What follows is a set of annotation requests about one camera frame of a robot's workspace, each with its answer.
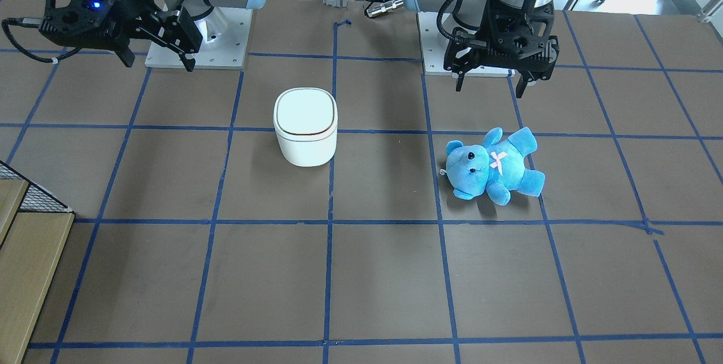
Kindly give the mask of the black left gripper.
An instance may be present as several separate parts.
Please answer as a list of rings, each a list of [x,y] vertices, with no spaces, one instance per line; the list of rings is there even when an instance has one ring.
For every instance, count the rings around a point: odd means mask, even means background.
[[[553,2],[524,10],[487,0],[478,31],[455,27],[447,45],[443,67],[455,74],[455,91],[462,90],[465,74],[480,66],[519,72],[517,99],[537,80],[548,80],[560,52],[558,38],[551,34],[554,20]]]

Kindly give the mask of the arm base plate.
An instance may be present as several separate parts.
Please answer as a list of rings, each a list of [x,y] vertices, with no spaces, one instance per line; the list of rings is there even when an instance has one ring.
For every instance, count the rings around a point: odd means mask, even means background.
[[[438,31],[436,26],[437,14],[435,12],[419,12],[417,22],[419,25],[419,41],[423,51],[424,73],[434,76],[452,76],[451,71],[444,70],[443,60],[448,40]],[[516,71],[493,66],[480,66],[465,73],[472,77],[508,77],[514,76]]]
[[[242,70],[249,41],[253,10],[216,7],[196,21],[204,36],[201,49],[194,53],[196,70]]]

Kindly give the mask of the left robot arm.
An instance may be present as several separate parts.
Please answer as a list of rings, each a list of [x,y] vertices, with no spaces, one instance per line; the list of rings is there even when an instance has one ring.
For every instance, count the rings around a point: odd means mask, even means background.
[[[441,42],[437,71],[449,73],[461,90],[478,68],[511,70],[519,75],[516,98],[530,84],[549,80],[558,60],[552,35],[554,0],[403,0],[404,6],[431,16],[420,26]]]

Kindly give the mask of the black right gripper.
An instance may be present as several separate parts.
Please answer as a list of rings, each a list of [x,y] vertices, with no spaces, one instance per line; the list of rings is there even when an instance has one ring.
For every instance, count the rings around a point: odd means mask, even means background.
[[[152,40],[189,72],[203,42],[185,8],[163,11],[154,0],[46,0],[39,30],[59,46],[111,51],[126,67],[134,63],[130,40]]]

